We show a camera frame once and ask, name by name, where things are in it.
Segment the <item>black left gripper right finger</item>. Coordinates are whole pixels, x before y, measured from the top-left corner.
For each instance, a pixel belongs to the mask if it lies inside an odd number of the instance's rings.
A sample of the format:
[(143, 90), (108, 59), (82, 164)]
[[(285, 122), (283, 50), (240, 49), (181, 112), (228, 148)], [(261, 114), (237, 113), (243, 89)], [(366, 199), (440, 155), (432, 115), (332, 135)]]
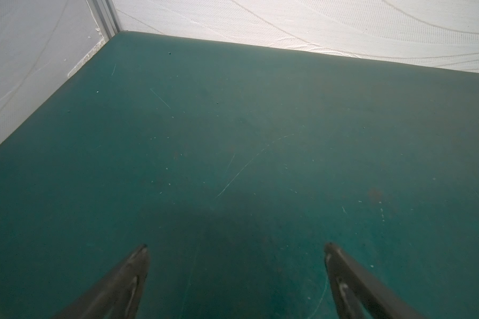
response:
[(423, 318), (339, 245), (324, 246), (325, 267), (339, 318)]

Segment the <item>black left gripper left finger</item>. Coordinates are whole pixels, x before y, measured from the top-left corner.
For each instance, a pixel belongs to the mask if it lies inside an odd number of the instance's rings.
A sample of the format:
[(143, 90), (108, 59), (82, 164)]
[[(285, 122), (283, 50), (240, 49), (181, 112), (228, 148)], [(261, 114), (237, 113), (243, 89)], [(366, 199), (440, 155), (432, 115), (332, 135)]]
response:
[(141, 244), (53, 318), (135, 318), (149, 263), (148, 247)]

